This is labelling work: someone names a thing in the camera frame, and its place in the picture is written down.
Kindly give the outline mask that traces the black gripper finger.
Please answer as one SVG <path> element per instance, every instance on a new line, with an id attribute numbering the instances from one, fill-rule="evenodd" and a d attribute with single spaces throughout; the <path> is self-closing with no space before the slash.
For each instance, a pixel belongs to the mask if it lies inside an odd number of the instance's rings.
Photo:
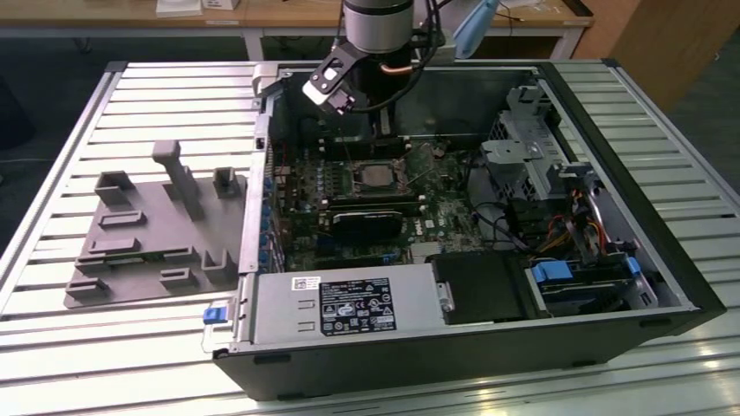
<path id="1" fill-rule="evenodd" d="M 371 130 L 375 145 L 385 146 L 397 138 L 394 117 L 387 107 L 371 114 Z"/>

